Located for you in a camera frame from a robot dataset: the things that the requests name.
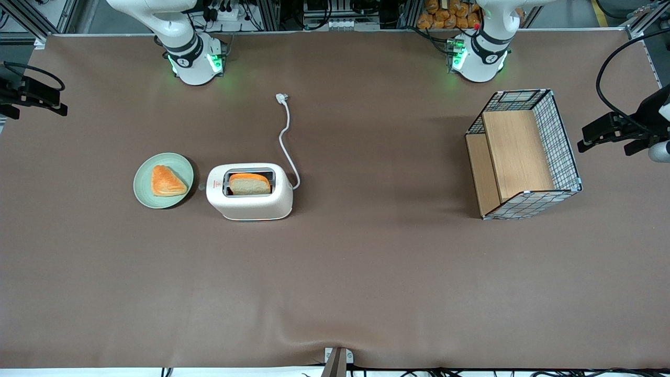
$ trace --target white toaster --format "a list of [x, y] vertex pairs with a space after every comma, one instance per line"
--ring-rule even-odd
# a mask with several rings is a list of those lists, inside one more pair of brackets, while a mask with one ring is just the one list
[[[266, 195], [233, 195], [230, 176], [236, 173], [263, 175], [270, 182]], [[207, 200], [223, 217], [236, 221], [278, 220], [293, 209], [293, 188], [286, 172], [276, 164], [227, 164], [213, 168], [207, 177]]]

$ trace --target white power cord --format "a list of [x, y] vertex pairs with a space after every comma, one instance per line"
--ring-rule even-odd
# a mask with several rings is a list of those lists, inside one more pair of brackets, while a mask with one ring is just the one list
[[289, 156], [289, 152], [286, 150], [286, 147], [284, 146], [284, 141], [281, 139], [282, 136], [284, 136], [284, 133], [288, 131], [289, 126], [291, 125], [291, 113], [289, 111], [289, 105], [286, 103], [286, 100], [289, 99], [289, 95], [278, 93], [275, 97], [277, 98], [277, 102], [279, 102], [280, 105], [284, 105], [284, 107], [286, 108], [286, 127], [284, 127], [284, 129], [281, 130], [281, 132], [279, 133], [279, 145], [281, 146], [281, 149], [284, 151], [286, 159], [289, 160], [289, 164], [291, 164], [291, 168], [293, 168], [293, 172], [295, 173], [295, 179], [297, 179], [297, 183], [295, 184], [295, 186], [293, 186], [293, 190], [295, 190], [298, 188], [298, 186], [300, 186], [300, 174], [297, 173], [295, 164], [293, 163], [291, 156]]

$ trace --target wooden board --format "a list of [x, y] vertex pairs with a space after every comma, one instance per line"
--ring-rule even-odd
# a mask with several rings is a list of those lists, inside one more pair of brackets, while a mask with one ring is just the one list
[[521, 191], [553, 190], [553, 180], [532, 111], [482, 114], [500, 201]]
[[488, 142], [486, 141], [486, 135], [483, 133], [465, 135], [465, 142], [470, 155], [470, 166], [474, 178], [474, 189], [477, 192], [479, 213], [483, 217], [500, 205], [491, 153], [488, 151]]

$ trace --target plate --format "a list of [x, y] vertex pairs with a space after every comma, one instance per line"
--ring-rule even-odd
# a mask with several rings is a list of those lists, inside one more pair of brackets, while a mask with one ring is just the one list
[[[156, 165], [165, 165], [172, 169], [172, 172], [182, 180], [188, 188], [186, 194], [176, 197], [157, 197], [151, 191], [151, 172]], [[181, 154], [161, 153], [144, 161], [144, 164], [137, 169], [135, 180], [133, 180], [133, 191], [137, 200], [149, 208], [161, 209], [172, 207], [178, 204], [188, 195], [193, 185], [193, 166]]]

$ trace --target bread slice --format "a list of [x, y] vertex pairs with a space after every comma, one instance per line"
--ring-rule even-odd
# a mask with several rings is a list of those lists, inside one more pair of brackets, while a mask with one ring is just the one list
[[230, 190], [233, 195], [262, 195], [269, 194], [271, 191], [267, 178], [253, 173], [231, 175]]
[[165, 165], [156, 165], [151, 171], [151, 191], [157, 197], [176, 197], [186, 194], [188, 188], [176, 176], [172, 169]]

